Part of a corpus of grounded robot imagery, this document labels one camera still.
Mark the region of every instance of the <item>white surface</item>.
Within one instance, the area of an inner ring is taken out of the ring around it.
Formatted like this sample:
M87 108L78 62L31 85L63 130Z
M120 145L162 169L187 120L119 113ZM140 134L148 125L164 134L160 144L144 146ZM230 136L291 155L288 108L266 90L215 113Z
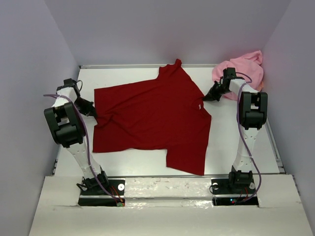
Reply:
M88 161L88 152L86 142L82 144L76 143L71 145L69 148L66 148L73 156L73 158L77 161L79 167L82 170L84 178L94 178L94 174L98 175L101 173L100 165L94 160L93 155L90 153L90 163Z
M180 200L176 197L164 201L134 200L130 205L126 204L126 207L81 207L75 203L78 191L70 186L71 182L75 186L79 179L47 177L30 236L160 236L161 233L170 236L311 236L292 176L268 175L263 178L264 188L259 191L258 197L265 205L260 207L212 206L209 200ZM153 179L148 178L147 181L142 179L136 183L135 179L127 178L126 188L134 183L134 189L141 191L144 185L154 184L156 180L155 178L152 182ZM195 186L200 181L199 187L206 187L205 178L183 179L189 184L194 181ZM161 186L165 183L166 178L156 182ZM159 192L160 189L151 188L150 196L159 196ZM274 197L286 197L286 205L274 201Z
M201 91L206 94L213 85L212 68L184 68ZM155 79L157 68L82 69L79 80L83 81L81 95L94 101L94 89ZM205 174L228 174L237 153L239 133L236 121L236 101L222 98L220 102L205 102L211 114L209 145L206 153ZM94 118L84 118L92 150ZM95 160L108 176L163 176L190 175L166 167L166 150L135 150L93 153ZM262 173L279 173L275 156L265 127L257 136L253 157ZM58 156L56 176L82 176L73 156L64 148Z
M269 121L315 234L315 1L292 0L263 49Z
M126 198L206 198L212 199L209 191L211 178L126 178Z
M0 235L26 236L58 152L43 94L79 67L44 1L0 5Z
M80 65L220 63L261 49L290 0L45 0Z

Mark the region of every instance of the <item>red t-shirt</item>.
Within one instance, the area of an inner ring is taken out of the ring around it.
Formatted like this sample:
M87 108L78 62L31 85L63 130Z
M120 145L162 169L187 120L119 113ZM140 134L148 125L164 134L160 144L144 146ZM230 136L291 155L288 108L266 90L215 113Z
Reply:
M95 89L93 152L167 149L167 167L204 175L211 116L181 64L160 67L153 80Z

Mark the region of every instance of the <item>gray wall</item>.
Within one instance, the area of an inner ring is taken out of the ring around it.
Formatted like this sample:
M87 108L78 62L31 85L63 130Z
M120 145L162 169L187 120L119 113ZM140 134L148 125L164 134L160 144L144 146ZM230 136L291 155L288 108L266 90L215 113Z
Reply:
M269 120L315 232L315 1L292 0L265 46Z
M77 62L43 0L0 7L0 235L27 236L56 146L43 116Z
M261 49L290 0L45 0L80 65L218 63Z

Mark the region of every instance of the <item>pink cloth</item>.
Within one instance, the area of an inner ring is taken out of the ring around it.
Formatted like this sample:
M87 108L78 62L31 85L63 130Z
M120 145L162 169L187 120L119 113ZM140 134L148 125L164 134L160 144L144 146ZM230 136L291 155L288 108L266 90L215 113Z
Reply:
M219 81L220 77L223 76L223 70L227 67L235 67L236 72L242 72L251 77L252 83L249 85L257 90L261 91L263 88L262 77L264 75L264 70L260 66L262 63L262 53L261 51L256 51L253 53L245 54L239 58L231 59L230 61L224 61L217 65L212 71L212 80ZM243 77L246 81L249 79L246 76L236 74L237 76ZM229 92L224 95L225 97L237 100L237 95Z

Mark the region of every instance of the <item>white board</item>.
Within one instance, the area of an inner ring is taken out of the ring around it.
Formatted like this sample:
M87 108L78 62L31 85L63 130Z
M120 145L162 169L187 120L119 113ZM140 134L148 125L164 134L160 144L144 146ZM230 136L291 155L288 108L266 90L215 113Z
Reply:
M212 206L210 179L175 179L126 178L125 207L81 207L80 177L46 177L30 236L313 235L292 176L263 175L259 207Z
M212 67L184 67L191 79L206 94L213 85ZM155 79L156 68L81 69L83 81L81 96L94 101L94 89ZM228 174L234 162L239 133L236 121L236 101L222 98L220 102L205 102L205 109L212 116L209 145L206 153L205 175ZM92 150L96 121L86 118ZM129 149L111 153L93 153L95 160L108 176L176 176L191 175L166 167L166 150ZM275 155L265 127L259 132L253 157L262 173L279 173ZM56 176L81 176L82 171L73 156L63 147L58 155Z

